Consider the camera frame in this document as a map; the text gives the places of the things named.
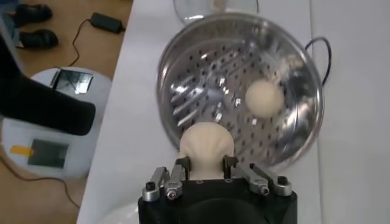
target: metal plate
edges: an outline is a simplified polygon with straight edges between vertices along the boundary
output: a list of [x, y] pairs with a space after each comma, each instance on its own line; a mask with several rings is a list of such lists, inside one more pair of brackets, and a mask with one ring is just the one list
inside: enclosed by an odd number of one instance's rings
[[[242, 163], [290, 164], [307, 149], [321, 125], [322, 88], [310, 58], [286, 35], [269, 21], [232, 13], [191, 24], [171, 41], [157, 92], [176, 147], [188, 127], [213, 121], [232, 134]], [[254, 116], [244, 102], [248, 87], [261, 79], [285, 96], [269, 119]]]

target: digital scale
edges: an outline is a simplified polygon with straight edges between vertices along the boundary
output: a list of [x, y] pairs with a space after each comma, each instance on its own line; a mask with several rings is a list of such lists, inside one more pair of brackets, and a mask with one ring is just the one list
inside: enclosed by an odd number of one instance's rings
[[84, 177], [93, 159], [111, 80], [77, 67], [48, 69], [35, 74], [32, 80], [53, 91], [92, 103], [96, 108], [93, 124], [86, 135], [79, 136], [4, 118], [2, 145], [7, 156], [20, 167], [44, 177]]

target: steamed bun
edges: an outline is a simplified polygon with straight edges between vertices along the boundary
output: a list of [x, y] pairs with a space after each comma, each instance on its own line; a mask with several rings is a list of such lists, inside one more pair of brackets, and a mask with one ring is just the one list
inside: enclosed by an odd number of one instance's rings
[[269, 118], [282, 109], [283, 91], [271, 82], [259, 80], [253, 82], [246, 91], [245, 102], [254, 115]]
[[179, 157], [191, 160], [191, 180], [223, 178], [222, 160], [233, 156], [234, 140], [223, 126], [214, 122], [198, 122], [184, 132]]

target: metal screw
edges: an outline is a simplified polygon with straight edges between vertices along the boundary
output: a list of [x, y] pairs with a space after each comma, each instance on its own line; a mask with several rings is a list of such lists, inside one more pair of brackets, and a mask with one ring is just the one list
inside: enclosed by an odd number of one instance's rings
[[170, 190], [168, 191], [168, 193], [166, 193], [166, 197], [169, 199], [169, 200], [174, 200], [176, 199], [176, 196], [177, 196], [177, 192], [175, 190]]
[[269, 189], [268, 189], [268, 187], [266, 187], [266, 186], [260, 186], [260, 193], [261, 193], [262, 195], [268, 195], [268, 194], [269, 194]]
[[287, 177], [279, 176], [278, 177], [278, 184], [282, 186], [286, 186], [288, 184]]
[[154, 182], [147, 182], [146, 184], [145, 184], [145, 189], [147, 190], [147, 191], [154, 191], [155, 189], [156, 189], [156, 184], [154, 183]]

